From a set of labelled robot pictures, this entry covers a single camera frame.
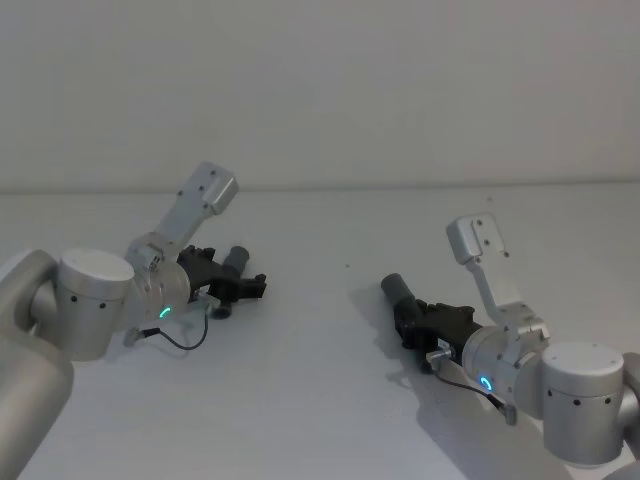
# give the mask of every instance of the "robotic arm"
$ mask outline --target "robotic arm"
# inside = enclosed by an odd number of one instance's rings
[[[71,361],[102,357],[115,331],[179,315],[205,285],[227,303],[262,297],[264,275],[240,278],[248,260],[240,247],[226,269],[216,269],[213,249],[205,249],[208,274],[177,261],[200,224],[222,213],[237,191],[230,172],[205,162],[156,230],[135,240],[124,259],[80,248],[56,262],[37,250],[0,268],[0,478],[18,477],[62,411],[73,384]],[[243,297],[238,290],[247,283],[253,288]],[[237,287],[237,295],[220,293],[220,285]]]
[[[620,455],[623,440],[639,458],[640,355],[621,355],[599,343],[550,345],[544,321],[514,287],[510,253],[490,214],[458,218],[447,227],[447,235],[456,260],[473,274],[496,326],[482,327],[471,314],[462,321],[442,306],[446,318],[439,319],[437,305],[423,307],[416,312],[420,332],[428,339],[422,343],[436,347],[422,348],[426,361],[435,368],[443,358],[459,363],[494,405],[500,407],[498,397],[504,402],[501,411],[513,412],[505,414],[507,423],[515,423],[517,410],[542,420],[545,447],[566,463],[608,463]],[[394,305],[396,328],[398,318],[408,318],[408,305],[416,303],[400,282],[394,275],[382,282]],[[403,289],[408,294],[393,293]],[[399,332],[405,340],[406,332]],[[638,478],[640,462],[607,480]]]

